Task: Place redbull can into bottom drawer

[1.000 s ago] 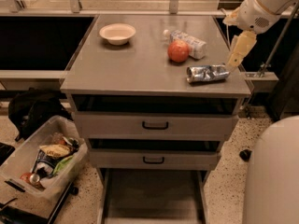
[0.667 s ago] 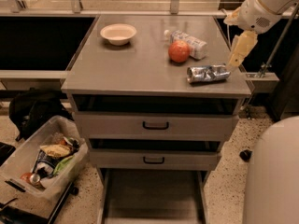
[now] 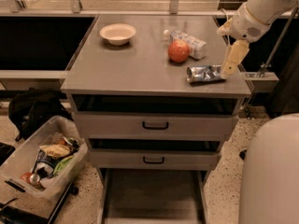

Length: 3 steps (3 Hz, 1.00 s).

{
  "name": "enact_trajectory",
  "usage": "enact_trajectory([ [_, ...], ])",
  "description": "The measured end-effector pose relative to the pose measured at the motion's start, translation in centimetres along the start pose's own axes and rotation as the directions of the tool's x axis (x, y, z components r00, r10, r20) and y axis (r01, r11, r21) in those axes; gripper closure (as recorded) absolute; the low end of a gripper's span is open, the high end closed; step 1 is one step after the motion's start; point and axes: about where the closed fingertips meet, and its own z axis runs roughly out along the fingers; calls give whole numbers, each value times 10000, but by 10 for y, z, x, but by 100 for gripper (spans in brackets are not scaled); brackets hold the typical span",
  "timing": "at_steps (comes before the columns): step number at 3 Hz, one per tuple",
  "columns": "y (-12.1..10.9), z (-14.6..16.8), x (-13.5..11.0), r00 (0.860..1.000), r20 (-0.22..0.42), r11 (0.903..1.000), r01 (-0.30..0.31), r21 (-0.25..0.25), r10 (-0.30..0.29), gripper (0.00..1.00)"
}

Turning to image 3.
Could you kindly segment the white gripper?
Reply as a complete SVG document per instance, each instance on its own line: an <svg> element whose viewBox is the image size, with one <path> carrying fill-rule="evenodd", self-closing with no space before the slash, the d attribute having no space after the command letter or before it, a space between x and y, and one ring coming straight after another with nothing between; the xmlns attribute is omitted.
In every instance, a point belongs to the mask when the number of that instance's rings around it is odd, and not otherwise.
<svg viewBox="0 0 299 224"><path fill-rule="evenodd" d="M249 53L249 43L258 41L270 27L270 24L259 21L243 4L231 19L217 29L218 35L230 35L236 39L233 45L227 46L221 65L222 78L228 78L236 71Z"/></svg>

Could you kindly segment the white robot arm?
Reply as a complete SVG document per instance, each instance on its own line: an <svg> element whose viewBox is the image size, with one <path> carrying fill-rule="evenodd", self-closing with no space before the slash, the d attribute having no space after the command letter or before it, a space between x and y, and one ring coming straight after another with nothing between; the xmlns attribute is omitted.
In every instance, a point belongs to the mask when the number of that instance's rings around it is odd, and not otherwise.
<svg viewBox="0 0 299 224"><path fill-rule="evenodd" d="M243 62L249 45L267 33L299 0L247 0L219 29L235 39L221 77ZM266 122L252 137L243 164L238 224L299 224L299 115Z"/></svg>

